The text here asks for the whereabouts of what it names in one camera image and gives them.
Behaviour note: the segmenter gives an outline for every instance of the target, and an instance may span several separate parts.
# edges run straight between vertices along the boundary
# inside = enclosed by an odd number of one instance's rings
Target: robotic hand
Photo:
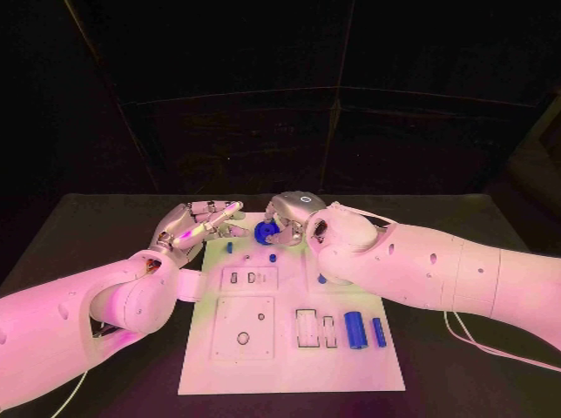
[[[266,221],[276,215],[286,229],[267,242],[292,246],[305,237],[333,283],[354,282],[411,307],[501,320],[561,350],[560,258],[483,246],[338,202],[325,207],[306,192],[273,197]],[[390,225],[375,226],[364,215]]]
[[[180,268],[204,241],[248,235],[225,222],[244,217],[241,208],[241,202],[222,201],[179,205],[149,250],[0,299],[0,411],[46,394],[156,332],[178,299],[199,299],[206,277]],[[91,317],[110,324],[110,334],[94,334]]]

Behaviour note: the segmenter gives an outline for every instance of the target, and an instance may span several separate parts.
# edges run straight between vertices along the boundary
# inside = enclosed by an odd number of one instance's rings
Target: blue object
[[[361,350],[368,347],[368,339],[365,338],[362,313],[358,311],[345,314],[346,333],[349,335],[349,347]]]
[[[255,240],[264,246],[271,246],[271,244],[266,241],[268,235],[274,235],[280,232],[280,227],[276,224],[276,221],[267,224],[266,221],[260,222],[255,226]]]
[[[387,340],[384,339],[381,318],[372,319],[374,331],[377,332],[378,347],[387,347]]]

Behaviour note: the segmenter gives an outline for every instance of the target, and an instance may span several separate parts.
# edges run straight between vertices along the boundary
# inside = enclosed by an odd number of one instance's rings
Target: black background
[[[481,192],[561,83],[561,2],[72,6],[0,2],[0,283],[68,192]]]

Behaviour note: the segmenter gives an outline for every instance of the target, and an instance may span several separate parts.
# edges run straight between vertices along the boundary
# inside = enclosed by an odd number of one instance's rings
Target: dark table
[[[0,288],[0,297],[59,277],[128,258],[150,243],[154,227],[180,202],[242,200],[263,212],[270,195],[64,197]],[[486,195],[323,196],[482,244],[525,251]],[[191,263],[199,268],[199,259]],[[169,323],[90,373],[61,417],[123,416],[550,416],[561,417],[561,374],[481,352],[456,340],[443,313],[385,301],[406,392],[224,394],[179,396],[189,340],[191,303],[178,303]],[[462,315],[479,342],[561,367],[561,353],[533,334]],[[52,416],[78,380],[1,414]]]

